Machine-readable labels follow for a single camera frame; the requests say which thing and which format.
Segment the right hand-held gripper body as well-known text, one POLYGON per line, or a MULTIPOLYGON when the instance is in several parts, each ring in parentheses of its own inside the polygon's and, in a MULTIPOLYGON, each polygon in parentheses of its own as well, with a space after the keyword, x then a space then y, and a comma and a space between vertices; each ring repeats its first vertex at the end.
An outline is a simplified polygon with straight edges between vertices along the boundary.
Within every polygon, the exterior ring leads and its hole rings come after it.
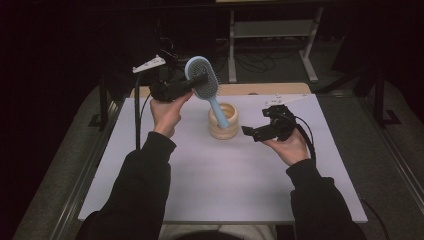
POLYGON ((290 98, 276 95, 265 102, 266 108, 262 110, 262 114, 269 118, 269 124, 265 126, 265 130, 261 134, 262 141, 274 138, 286 141, 295 129, 305 135, 303 127, 297 123, 298 117, 286 106, 289 101, 291 101, 290 98))

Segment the person's left hand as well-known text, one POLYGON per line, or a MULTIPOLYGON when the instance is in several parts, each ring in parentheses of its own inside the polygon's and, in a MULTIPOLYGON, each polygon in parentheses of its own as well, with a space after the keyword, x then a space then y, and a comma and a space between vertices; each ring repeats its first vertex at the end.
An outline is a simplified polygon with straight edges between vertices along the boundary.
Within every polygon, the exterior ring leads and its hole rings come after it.
POLYGON ((192 95, 192 92, 186 93, 173 102, 151 100, 150 110, 154 121, 153 131, 171 138, 175 133, 176 125, 181 120, 180 111, 192 95))

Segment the light blue hairbrush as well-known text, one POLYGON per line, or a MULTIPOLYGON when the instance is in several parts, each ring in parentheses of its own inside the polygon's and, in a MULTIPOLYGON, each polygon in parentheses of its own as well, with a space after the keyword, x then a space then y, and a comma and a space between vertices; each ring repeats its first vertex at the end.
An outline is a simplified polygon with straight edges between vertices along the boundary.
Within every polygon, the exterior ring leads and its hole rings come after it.
POLYGON ((184 73, 188 80, 199 80, 201 77, 206 78, 205 83, 198 84, 194 87, 194 93, 199 99, 206 100, 210 103, 219 127, 222 129, 228 128, 230 126, 229 120, 224 115, 216 98, 219 89, 219 80, 211 63, 203 56, 194 56, 186 63, 184 73))

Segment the black metal stand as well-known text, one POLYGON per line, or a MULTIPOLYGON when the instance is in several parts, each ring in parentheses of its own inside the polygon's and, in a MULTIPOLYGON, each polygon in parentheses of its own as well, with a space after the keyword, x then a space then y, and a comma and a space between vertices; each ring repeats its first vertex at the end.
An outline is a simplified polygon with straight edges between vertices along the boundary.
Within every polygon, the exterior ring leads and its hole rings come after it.
POLYGON ((371 91, 374 91, 372 115, 377 124, 383 129, 387 125, 399 125, 401 121, 395 112, 384 108, 385 76, 383 70, 369 66, 360 72, 354 93, 359 97, 367 97, 371 91))
POLYGON ((98 127, 100 131, 106 128, 109 119, 109 92, 107 90, 106 81, 104 77, 99 79, 99 107, 100 110, 97 114, 91 117, 89 127, 98 127))

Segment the metal rail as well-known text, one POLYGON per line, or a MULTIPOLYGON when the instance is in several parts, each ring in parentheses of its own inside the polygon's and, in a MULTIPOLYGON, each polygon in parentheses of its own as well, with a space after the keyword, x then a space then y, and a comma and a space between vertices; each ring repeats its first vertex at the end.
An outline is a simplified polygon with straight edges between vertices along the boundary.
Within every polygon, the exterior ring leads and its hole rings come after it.
POLYGON ((374 107, 366 98, 360 98, 359 104, 361 105, 372 126, 376 129, 378 135, 392 156, 395 168, 400 174, 410 194, 412 195, 412 198, 420 208, 421 212, 424 214, 424 187, 419 183, 401 151, 395 144, 395 141, 387 131, 388 126, 400 125, 401 121, 397 118, 392 110, 384 110, 382 119, 379 120, 374 115, 374 107))
POLYGON ((101 104, 86 99, 71 124, 51 165, 57 193, 64 200, 48 240, 72 240, 78 232, 79 212, 91 186, 122 102, 101 104))

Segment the person's right hand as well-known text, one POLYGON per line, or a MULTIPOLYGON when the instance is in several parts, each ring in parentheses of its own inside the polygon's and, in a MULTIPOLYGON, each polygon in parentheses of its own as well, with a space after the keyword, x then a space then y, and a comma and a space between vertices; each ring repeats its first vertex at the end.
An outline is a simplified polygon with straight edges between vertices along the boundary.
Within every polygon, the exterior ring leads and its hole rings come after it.
POLYGON ((297 129, 285 141, 266 140, 263 144, 270 147, 288 166, 309 158, 306 141, 297 129))

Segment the cream ringed duck holder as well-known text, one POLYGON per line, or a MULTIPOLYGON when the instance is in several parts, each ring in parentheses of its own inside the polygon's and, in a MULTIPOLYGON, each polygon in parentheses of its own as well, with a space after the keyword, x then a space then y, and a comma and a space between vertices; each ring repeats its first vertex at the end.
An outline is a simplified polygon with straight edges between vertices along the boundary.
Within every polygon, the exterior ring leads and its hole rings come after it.
POLYGON ((229 126, 225 129, 218 124, 216 116, 212 109, 208 112, 209 133, 212 137, 218 140, 229 140, 238 132, 239 113, 235 106, 229 103, 221 103, 221 110, 229 121, 229 126))

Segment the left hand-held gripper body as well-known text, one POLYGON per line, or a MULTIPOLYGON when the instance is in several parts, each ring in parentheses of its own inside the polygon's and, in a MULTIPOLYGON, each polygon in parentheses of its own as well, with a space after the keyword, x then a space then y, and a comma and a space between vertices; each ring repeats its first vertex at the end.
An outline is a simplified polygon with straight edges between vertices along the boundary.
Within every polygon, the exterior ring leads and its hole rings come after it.
MULTIPOLYGON (((153 68, 160 67, 165 64, 166 64, 166 61, 159 55, 156 55, 150 61, 147 61, 138 67, 132 68, 132 72, 134 74, 138 74, 138 78, 136 80, 136 85, 134 89, 134 97, 136 99, 140 98, 141 74, 147 70, 151 70, 153 68)), ((181 78, 174 78, 174 79, 166 80, 166 81, 154 82, 148 86, 148 90, 151 96, 155 100, 162 101, 162 102, 172 102, 175 99, 185 95, 186 93, 191 92, 193 87, 194 87, 193 81, 187 80, 185 77, 181 77, 181 78)))

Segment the white metal desk frame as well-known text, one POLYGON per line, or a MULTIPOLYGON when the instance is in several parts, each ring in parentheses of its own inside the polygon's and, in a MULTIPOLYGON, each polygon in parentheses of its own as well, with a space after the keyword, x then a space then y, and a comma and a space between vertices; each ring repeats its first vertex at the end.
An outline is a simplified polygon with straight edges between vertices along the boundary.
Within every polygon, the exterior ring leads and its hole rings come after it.
POLYGON ((319 7, 312 19, 305 20, 275 20, 275 21, 244 21, 237 22, 235 13, 230 14, 229 26, 229 57, 228 77, 230 83, 237 82, 234 42, 241 38, 267 37, 306 37, 307 43, 299 51, 302 64, 310 82, 317 82, 318 76, 309 59, 310 52, 317 35, 324 8, 319 7))

